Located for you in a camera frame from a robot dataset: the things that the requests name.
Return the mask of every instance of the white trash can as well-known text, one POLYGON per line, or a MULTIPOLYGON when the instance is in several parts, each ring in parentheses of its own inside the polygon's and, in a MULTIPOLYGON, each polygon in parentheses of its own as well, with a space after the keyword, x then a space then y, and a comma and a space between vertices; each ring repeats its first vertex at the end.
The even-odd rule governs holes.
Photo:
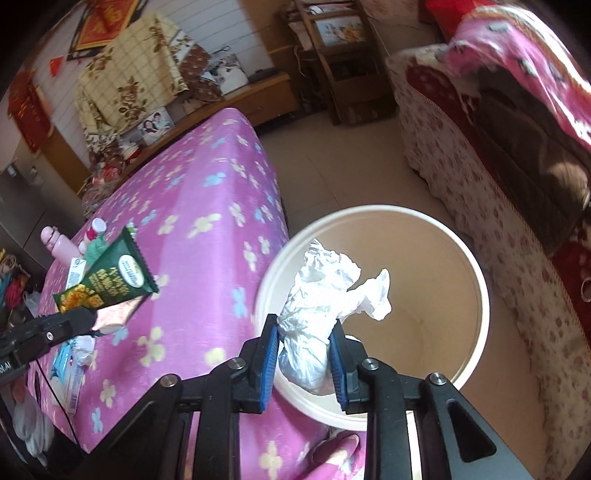
MULTIPOLYGON (((468 247, 449 228, 420 212, 368 205, 326 216, 298 233, 279 252, 256 298, 255 329, 268 313, 279 314, 313 238, 348 255, 361 268, 357 287, 382 268, 390 273, 392 312, 381 322, 352 315, 345 333, 399 373, 425 378, 442 372, 460 389, 485 346, 489 298, 482 271, 468 247)), ((335 395, 318 397, 275 373, 275 388, 295 408, 346 430, 367 429, 365 414, 348 416, 335 395)))

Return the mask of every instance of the oval logo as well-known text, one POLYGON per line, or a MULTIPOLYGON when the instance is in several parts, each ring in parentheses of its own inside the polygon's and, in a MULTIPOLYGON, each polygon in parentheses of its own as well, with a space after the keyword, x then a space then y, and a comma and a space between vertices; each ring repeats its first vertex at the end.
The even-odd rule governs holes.
POLYGON ((144 274, 138 263, 131 255, 121 255, 119 272, 123 279, 132 287, 140 288, 144 284, 144 274))

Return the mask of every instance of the pink bottle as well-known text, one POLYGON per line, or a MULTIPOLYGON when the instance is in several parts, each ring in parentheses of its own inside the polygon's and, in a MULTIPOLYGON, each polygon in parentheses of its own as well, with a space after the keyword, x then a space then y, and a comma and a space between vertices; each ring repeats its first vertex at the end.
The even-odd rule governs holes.
POLYGON ((81 258, 78 247, 54 226, 46 226, 41 231, 41 241, 51 254, 67 267, 70 266, 72 258, 81 258))

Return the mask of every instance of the red pillow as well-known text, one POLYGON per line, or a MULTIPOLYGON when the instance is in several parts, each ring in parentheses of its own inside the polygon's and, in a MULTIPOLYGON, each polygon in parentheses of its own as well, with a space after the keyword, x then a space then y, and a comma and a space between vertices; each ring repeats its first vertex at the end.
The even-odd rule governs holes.
POLYGON ((462 17, 482 5, 496 5, 491 0, 427 0, 425 6, 449 40, 456 34, 462 17))

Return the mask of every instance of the tile floor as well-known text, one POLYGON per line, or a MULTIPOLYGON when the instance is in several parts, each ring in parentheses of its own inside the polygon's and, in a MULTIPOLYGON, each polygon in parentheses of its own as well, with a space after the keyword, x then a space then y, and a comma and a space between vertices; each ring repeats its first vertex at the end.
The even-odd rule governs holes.
MULTIPOLYGON (((443 204, 403 161, 396 116, 334 127, 325 113, 317 113, 262 134, 261 141, 277 169, 290 235, 329 213, 373 203, 413 208, 455 230, 443 204)), ((460 236, 470 246, 470 239, 460 236)), ((536 478, 546 444, 537 381, 513 312, 494 292, 490 295, 486 348, 462 393, 536 478)))

